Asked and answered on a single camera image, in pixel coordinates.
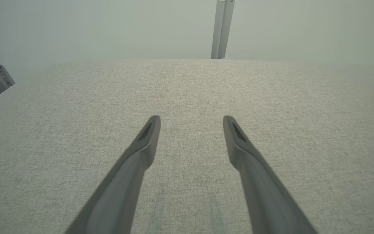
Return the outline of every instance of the gray wall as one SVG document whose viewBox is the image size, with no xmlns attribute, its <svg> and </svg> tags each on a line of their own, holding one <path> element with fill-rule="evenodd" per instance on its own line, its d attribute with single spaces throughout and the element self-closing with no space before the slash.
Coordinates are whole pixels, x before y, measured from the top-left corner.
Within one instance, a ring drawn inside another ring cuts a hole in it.
<svg viewBox="0 0 374 234">
<path fill-rule="evenodd" d="M 226 58 L 374 65 L 374 0 L 236 0 Z"/>
<path fill-rule="evenodd" d="M 59 62 L 210 58 L 215 0 L 0 0 L 0 62 L 15 81 Z"/>
</svg>

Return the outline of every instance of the gray fabric surface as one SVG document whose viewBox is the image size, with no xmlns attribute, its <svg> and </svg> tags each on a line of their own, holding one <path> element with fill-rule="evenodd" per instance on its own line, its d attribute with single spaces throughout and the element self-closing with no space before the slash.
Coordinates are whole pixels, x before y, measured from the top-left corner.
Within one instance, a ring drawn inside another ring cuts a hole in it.
<svg viewBox="0 0 374 234">
<path fill-rule="evenodd" d="M 374 67 L 232 60 L 57 65 L 0 95 L 0 233 L 62 233 L 151 115 L 132 233 L 250 233 L 236 118 L 319 233 L 374 233 Z"/>
</svg>

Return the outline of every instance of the table surface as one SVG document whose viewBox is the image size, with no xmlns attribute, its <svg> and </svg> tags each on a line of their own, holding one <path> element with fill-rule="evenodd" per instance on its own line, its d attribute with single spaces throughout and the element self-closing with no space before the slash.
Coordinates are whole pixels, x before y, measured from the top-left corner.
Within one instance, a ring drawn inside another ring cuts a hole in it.
<svg viewBox="0 0 374 234">
<path fill-rule="evenodd" d="M 61 64 L 0 95 L 0 233 L 62 233 L 152 115 L 132 233 L 250 233 L 236 118 L 319 233 L 374 233 L 374 67 L 240 60 Z"/>
</svg>

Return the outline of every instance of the white wall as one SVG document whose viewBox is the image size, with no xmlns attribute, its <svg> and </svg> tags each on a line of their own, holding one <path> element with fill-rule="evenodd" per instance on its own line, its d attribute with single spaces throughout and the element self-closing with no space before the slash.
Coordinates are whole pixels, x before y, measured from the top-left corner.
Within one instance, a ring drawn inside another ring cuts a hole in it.
<svg viewBox="0 0 374 234">
<path fill-rule="evenodd" d="M 236 0 L 226 58 L 374 65 L 374 0 Z"/>
<path fill-rule="evenodd" d="M 0 0 L 0 62 L 16 82 L 58 62 L 210 58 L 215 0 Z"/>
</svg>

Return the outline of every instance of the metal post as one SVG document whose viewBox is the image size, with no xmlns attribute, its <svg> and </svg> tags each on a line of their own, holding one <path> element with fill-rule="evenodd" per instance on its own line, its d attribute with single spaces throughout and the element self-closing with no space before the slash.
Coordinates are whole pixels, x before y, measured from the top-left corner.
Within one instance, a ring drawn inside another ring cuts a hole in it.
<svg viewBox="0 0 374 234">
<path fill-rule="evenodd" d="M 216 17 L 214 19 L 212 59 L 223 59 L 226 55 L 234 1 L 235 0 L 217 0 Z"/>
</svg>

